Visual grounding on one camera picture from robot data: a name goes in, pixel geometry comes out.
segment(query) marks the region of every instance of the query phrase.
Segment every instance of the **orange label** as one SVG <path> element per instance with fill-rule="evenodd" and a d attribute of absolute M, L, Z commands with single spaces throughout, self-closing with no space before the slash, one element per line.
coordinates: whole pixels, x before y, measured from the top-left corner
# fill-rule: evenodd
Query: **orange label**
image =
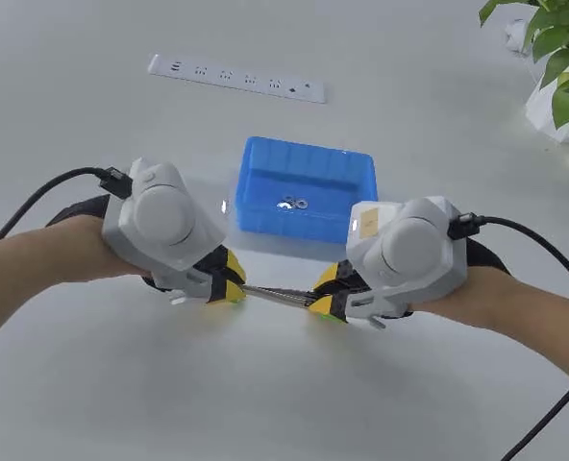
<path fill-rule="evenodd" d="M 379 233 L 379 209 L 366 209 L 359 216 L 359 238 L 373 237 Z"/>

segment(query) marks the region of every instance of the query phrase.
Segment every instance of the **blue plastic tray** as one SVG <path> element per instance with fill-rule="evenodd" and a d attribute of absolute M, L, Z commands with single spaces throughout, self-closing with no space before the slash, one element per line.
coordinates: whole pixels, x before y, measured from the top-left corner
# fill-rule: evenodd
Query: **blue plastic tray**
<path fill-rule="evenodd" d="M 286 196 L 306 209 L 277 206 Z M 246 141 L 235 194 L 243 231 L 345 243 L 351 206 L 378 199 L 366 154 L 265 137 Z"/>

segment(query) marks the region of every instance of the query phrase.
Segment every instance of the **white table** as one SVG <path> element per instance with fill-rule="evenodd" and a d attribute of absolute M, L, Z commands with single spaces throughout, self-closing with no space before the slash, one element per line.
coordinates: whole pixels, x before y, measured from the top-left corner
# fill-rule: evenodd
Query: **white table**
<path fill-rule="evenodd" d="M 480 30 L 481 3 L 0 0 L 0 226 L 76 166 L 147 156 L 226 189 L 265 135 L 371 154 L 386 198 L 446 195 L 569 255 L 568 150 L 523 116 L 532 81 L 502 43 L 516 13 Z M 154 52 L 323 80 L 329 104 L 151 77 Z M 20 228 L 96 193 L 62 186 Z M 482 241 L 569 296 L 533 243 Z M 304 288 L 326 267 L 237 254 L 256 284 Z M 172 306 L 136 278 L 68 285 L 0 331 L 0 461 L 496 460 L 568 386 L 506 338 L 430 315 L 379 332 L 258 300 Z M 569 459 L 569 407 L 519 459 Z"/>

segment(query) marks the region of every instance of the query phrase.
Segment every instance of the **electrical socket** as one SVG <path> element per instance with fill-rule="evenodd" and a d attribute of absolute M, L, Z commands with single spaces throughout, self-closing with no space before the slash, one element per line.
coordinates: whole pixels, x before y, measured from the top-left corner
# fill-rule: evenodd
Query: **electrical socket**
<path fill-rule="evenodd" d="M 322 83 L 285 76 L 261 75 L 208 60 L 169 58 L 155 55 L 148 66 L 152 75 L 254 91 L 282 98 L 325 103 Z"/>

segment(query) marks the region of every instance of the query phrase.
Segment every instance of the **black connector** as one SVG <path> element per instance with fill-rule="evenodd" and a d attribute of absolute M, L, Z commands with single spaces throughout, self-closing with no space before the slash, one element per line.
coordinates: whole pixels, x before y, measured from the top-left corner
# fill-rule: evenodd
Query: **black connector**
<path fill-rule="evenodd" d="M 105 171 L 107 175 L 100 177 L 101 182 L 99 186 L 112 195 L 115 195 L 118 199 L 124 200 L 131 197 L 133 188 L 133 180 L 131 177 L 112 166 Z"/>
<path fill-rule="evenodd" d="M 481 232 L 481 226 L 487 224 L 483 216 L 477 216 L 475 213 L 460 214 L 457 218 L 449 223 L 447 235 L 452 240 L 461 240 L 462 238 L 477 235 Z"/>

